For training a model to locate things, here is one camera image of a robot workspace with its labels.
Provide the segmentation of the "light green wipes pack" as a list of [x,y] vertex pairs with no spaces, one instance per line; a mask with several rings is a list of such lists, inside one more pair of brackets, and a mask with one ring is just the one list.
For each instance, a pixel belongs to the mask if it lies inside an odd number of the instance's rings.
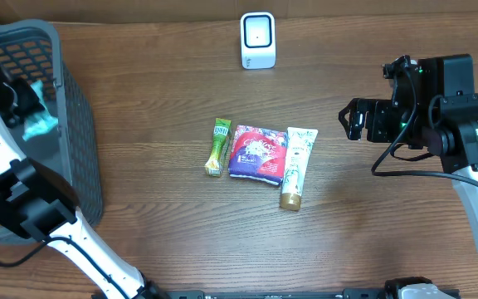
[[34,112],[25,118],[24,132],[22,135],[24,141],[29,141],[39,135],[45,135],[58,126],[58,119],[51,115],[44,101],[43,82],[36,81],[31,84],[31,88],[39,98],[39,104],[43,110]]

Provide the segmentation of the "white floral cream tube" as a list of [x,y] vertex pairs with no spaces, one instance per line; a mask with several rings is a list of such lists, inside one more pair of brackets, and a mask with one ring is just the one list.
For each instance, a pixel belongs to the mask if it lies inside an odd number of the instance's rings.
[[287,128],[288,146],[280,195],[283,209],[300,210],[305,174],[317,134],[317,129]]

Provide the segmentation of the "purple red tissue pack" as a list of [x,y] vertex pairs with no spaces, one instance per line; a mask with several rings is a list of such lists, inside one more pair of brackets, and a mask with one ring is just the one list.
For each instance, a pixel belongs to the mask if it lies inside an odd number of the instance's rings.
[[238,125],[228,164],[230,176],[279,186],[284,176],[287,144],[284,131]]

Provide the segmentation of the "green yellow juice carton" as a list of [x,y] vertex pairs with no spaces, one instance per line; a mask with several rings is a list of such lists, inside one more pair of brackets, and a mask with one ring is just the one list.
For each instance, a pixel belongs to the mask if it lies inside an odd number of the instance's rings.
[[220,177],[224,169],[228,146],[231,138],[230,120],[216,118],[212,134],[212,151],[204,167],[207,175]]

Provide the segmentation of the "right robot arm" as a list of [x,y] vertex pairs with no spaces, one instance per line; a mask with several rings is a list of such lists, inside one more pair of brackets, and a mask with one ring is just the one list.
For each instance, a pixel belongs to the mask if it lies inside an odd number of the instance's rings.
[[[478,93],[471,55],[417,61],[404,55],[383,65],[383,77],[393,88],[390,99],[354,98],[339,112],[347,138],[387,145],[371,168],[374,176],[451,180],[478,253]],[[379,170],[403,146],[422,150],[415,161],[439,158],[442,170]]]

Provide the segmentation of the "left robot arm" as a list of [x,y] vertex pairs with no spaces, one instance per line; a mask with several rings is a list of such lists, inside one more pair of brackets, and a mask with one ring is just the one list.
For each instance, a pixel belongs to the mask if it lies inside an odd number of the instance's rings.
[[58,119],[46,108],[41,81],[10,80],[0,69],[0,225],[36,248],[17,267],[51,247],[73,262],[102,291],[103,298],[165,298],[154,282],[117,255],[80,210],[76,191],[64,177],[26,156],[9,130],[23,125],[24,137],[54,130]]

